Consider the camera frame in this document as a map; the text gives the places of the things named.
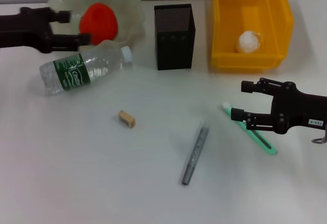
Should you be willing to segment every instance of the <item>red pom-pom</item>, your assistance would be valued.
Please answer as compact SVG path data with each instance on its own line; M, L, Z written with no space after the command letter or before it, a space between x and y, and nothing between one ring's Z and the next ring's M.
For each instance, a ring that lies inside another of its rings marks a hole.
M80 33L90 33L92 44L104 40L113 40L118 33L117 18L113 10L105 4L95 3L90 6L80 21Z

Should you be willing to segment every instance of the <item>gray marker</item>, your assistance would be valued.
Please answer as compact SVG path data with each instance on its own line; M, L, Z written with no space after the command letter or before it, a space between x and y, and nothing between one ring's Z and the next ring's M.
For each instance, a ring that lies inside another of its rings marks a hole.
M203 149L206 137L209 133L209 127L203 126L200 130L200 133L198 135L198 138L196 140L195 146L193 148L192 154L190 156L188 165L186 167L182 184L183 185L188 185L190 183L192 174L194 172L195 166L198 163L201 151Z

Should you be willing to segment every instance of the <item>white ball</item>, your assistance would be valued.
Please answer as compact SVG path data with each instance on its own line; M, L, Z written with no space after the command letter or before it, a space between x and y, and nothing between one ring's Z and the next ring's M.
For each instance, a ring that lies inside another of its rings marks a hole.
M260 34L254 31L245 31L237 42L237 51L239 53L251 54L260 48L258 36Z

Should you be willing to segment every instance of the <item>metal bracket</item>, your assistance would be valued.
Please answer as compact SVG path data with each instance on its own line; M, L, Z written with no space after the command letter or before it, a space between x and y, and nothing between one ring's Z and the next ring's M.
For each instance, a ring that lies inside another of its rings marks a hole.
M327 124L325 125L325 136L320 139L313 139L311 142L315 144L325 144L327 142Z

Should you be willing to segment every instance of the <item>black mesh pencil holder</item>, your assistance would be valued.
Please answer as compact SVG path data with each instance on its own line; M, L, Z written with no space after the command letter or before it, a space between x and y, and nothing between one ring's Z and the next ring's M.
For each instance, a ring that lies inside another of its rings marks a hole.
M191 4L155 6L158 70L192 67L195 25Z

